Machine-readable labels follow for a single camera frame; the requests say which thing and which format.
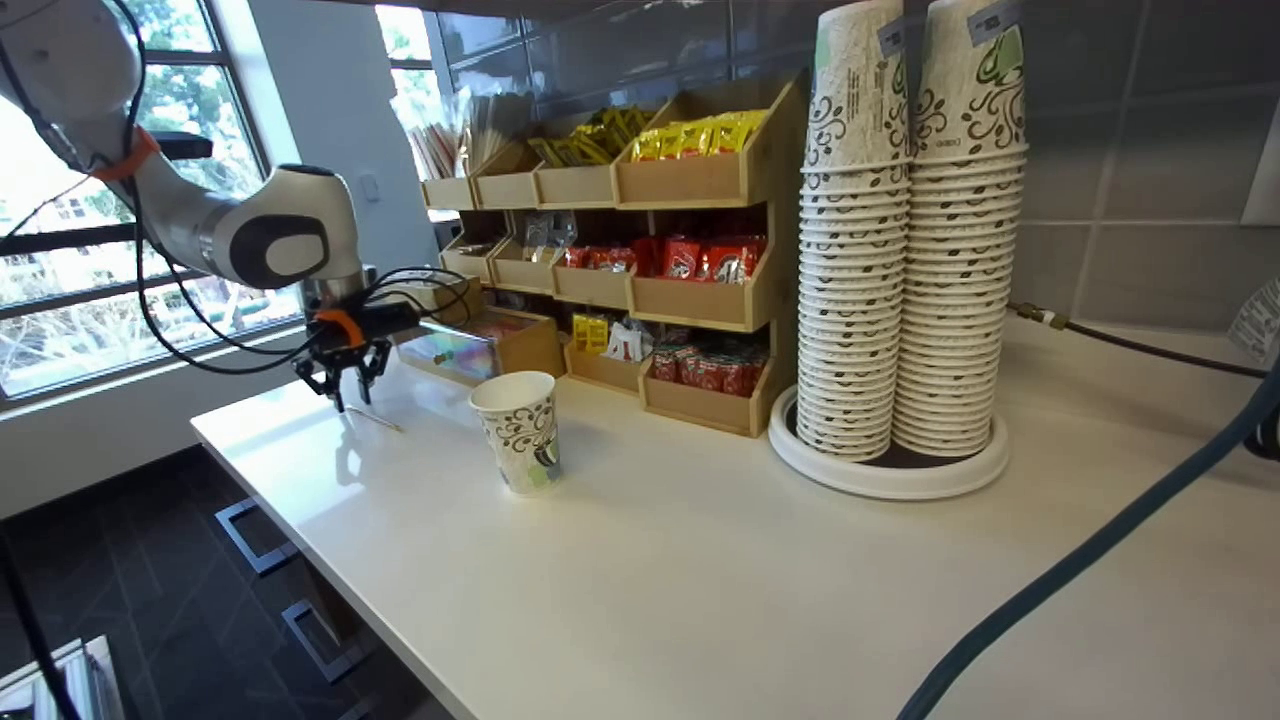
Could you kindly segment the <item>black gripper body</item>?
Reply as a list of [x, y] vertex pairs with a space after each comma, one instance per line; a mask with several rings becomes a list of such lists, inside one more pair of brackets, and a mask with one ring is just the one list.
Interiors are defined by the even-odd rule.
[[306, 358], [321, 364], [365, 360], [374, 346], [399, 331], [395, 308], [352, 306], [315, 306], [306, 313]]

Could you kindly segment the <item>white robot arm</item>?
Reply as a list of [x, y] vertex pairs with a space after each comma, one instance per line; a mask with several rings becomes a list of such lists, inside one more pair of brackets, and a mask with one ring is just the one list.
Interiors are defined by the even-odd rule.
[[242, 198], [189, 180], [141, 123], [149, 53], [124, 0], [3, 0], [0, 48], [3, 98], [72, 171], [101, 180], [135, 218], [142, 243], [248, 289], [298, 285], [306, 341], [289, 364], [334, 408], [342, 375], [372, 402], [412, 313], [374, 306], [340, 171], [276, 166]]

